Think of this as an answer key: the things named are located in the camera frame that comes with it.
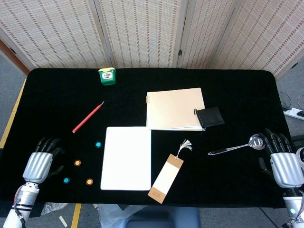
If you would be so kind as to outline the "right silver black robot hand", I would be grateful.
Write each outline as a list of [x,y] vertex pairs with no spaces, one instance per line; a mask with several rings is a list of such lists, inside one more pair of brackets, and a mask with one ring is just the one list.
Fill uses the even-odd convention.
[[262,172],[272,178],[280,188],[302,187],[303,169],[289,140],[283,134],[276,134],[268,128],[258,135],[262,138],[271,165],[271,169],[268,169],[265,160],[260,157],[258,163]]

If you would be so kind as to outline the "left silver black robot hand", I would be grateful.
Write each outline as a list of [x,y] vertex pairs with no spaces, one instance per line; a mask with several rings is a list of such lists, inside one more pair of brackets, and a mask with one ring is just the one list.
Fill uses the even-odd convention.
[[41,184],[47,178],[58,175],[64,169],[64,165],[60,165],[56,170],[51,171],[53,159],[59,154],[64,154],[65,151],[58,147],[59,138],[42,138],[36,145],[34,152],[30,155],[25,170],[23,179],[25,182]]

